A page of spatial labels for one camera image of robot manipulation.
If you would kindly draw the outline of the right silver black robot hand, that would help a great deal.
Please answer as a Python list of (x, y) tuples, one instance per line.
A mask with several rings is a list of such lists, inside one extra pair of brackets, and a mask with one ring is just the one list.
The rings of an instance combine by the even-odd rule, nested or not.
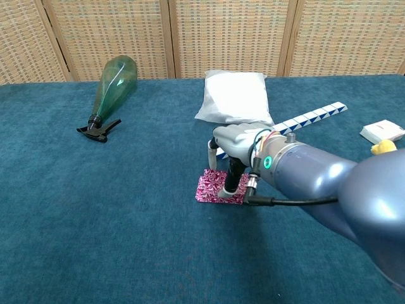
[(272, 131), (273, 129), (260, 123), (232, 124), (213, 130), (212, 138), (208, 141), (209, 168), (216, 169), (216, 153), (219, 148), (229, 159), (225, 183), (218, 197), (225, 199), (236, 194), (242, 174), (251, 166), (252, 155), (258, 152), (259, 137), (268, 136)]

